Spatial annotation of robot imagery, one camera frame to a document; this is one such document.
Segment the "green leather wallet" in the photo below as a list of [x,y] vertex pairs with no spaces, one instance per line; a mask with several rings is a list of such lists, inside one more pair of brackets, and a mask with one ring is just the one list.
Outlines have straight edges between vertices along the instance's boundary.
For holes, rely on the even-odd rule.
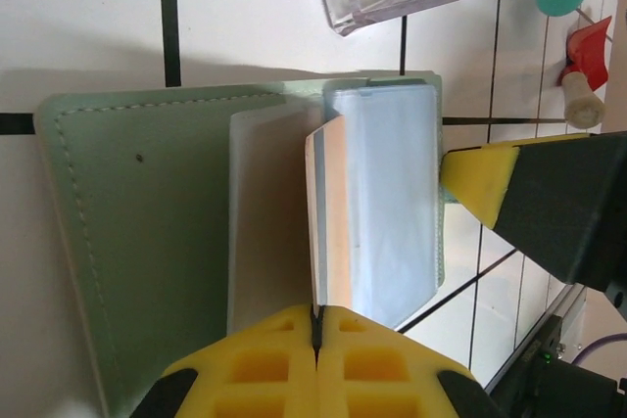
[[61,95],[39,108],[36,133],[109,415],[127,416],[168,365],[226,333],[231,115],[368,83]]

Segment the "yellow sponge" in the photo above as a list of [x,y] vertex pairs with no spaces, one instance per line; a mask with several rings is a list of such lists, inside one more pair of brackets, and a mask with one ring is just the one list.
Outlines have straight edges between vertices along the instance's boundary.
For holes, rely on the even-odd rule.
[[458,417],[438,373],[464,367],[346,308],[322,318],[317,364],[311,307],[292,307],[174,363],[133,417]]
[[442,185],[479,221],[494,229],[506,197],[520,147],[590,137],[566,134],[486,144],[474,149],[448,152],[442,159]]

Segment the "purple cable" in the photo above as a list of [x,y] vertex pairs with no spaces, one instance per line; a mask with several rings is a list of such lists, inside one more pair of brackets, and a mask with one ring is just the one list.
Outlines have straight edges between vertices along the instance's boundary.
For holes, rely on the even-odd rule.
[[586,358],[590,354],[595,352],[597,349],[605,347],[607,345],[611,345],[612,343],[618,343],[618,342],[627,342],[627,333],[616,333],[615,335],[608,335],[606,337],[602,337],[602,338],[599,338],[598,340],[591,342],[589,345],[583,348],[579,354],[577,354],[577,357],[573,359],[572,363],[573,365],[578,366],[579,364],[584,362]]

